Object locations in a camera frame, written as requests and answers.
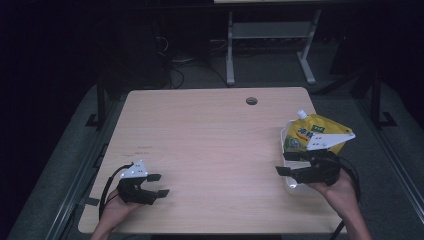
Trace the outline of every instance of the yellow packaging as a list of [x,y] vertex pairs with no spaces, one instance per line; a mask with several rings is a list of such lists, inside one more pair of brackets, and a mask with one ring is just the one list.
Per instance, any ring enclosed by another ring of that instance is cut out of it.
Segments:
[[[293,121],[287,131],[284,152],[307,151],[306,146],[314,133],[349,134],[352,132],[352,129],[317,114],[306,115],[303,110],[300,110],[298,115],[299,119]],[[339,143],[330,147],[329,150],[337,154],[343,145],[344,142]]]

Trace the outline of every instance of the metal frame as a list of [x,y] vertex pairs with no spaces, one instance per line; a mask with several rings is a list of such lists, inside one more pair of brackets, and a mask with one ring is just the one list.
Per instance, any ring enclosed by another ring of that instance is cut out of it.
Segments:
[[368,107],[366,106],[365,102],[363,100],[358,100],[357,105],[361,110],[364,119],[367,120],[369,129],[380,143],[380,146],[386,152],[386,155],[388,156],[388,159],[394,171],[396,172],[395,175],[399,181],[399,184],[405,191],[407,198],[411,202],[411,205],[420,218],[421,222],[424,224],[424,197],[421,195],[414,181],[409,176],[404,165],[402,164],[402,160],[396,154],[383,130],[376,127],[374,120],[368,117]]
[[106,109],[105,109],[105,89],[103,87],[103,76],[97,78],[97,121],[96,114],[91,114],[87,120],[85,126],[97,127],[100,130],[106,120]]
[[233,39],[253,38],[306,38],[302,51],[298,52],[299,63],[309,84],[315,84],[315,77],[307,61],[309,49],[315,36],[321,9],[315,11],[312,21],[305,22],[269,22],[269,23],[234,23],[233,12],[228,18],[227,41],[227,85],[234,85]]
[[[118,102],[110,101],[107,112],[111,115],[118,114],[119,116],[120,111],[118,111],[118,105]],[[78,169],[45,239],[60,239],[60,236],[66,228],[66,224],[77,207],[77,203],[81,200],[82,194],[84,194],[83,189],[87,188],[93,176],[97,174],[93,166],[97,165],[100,154],[105,152],[105,146],[107,146],[105,143],[110,141],[115,125],[116,122],[112,121],[111,118],[105,118],[102,129],[98,129],[90,144],[89,150],[85,154],[83,164]]]

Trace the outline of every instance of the light wood tabletop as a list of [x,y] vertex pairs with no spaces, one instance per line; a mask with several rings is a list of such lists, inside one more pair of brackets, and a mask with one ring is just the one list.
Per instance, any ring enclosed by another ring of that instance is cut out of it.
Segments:
[[[256,105],[249,105],[255,98]],[[116,231],[141,234],[329,233],[340,218],[321,196],[290,194],[280,131],[297,111],[314,113],[303,88],[231,88],[133,91],[125,102],[90,198],[100,199],[122,165],[144,160],[170,189],[132,213]],[[110,188],[119,181],[119,174]],[[98,206],[79,222],[90,233]]]

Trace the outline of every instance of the human hand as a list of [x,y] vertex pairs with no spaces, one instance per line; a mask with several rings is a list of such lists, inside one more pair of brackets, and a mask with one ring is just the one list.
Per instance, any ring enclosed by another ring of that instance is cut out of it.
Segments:
[[113,190],[107,198],[102,217],[91,236],[91,240],[107,239],[116,226],[141,206],[143,204],[125,203],[118,195],[118,190]]
[[307,185],[321,193],[341,218],[348,215],[350,211],[359,210],[355,183],[344,169],[340,170],[339,179],[331,186],[323,182]]
[[359,209],[358,199],[356,199],[355,189],[357,186],[344,169],[340,170],[339,180],[331,186],[327,186],[325,183],[307,185],[320,192],[343,219],[351,240],[371,239],[371,234]]

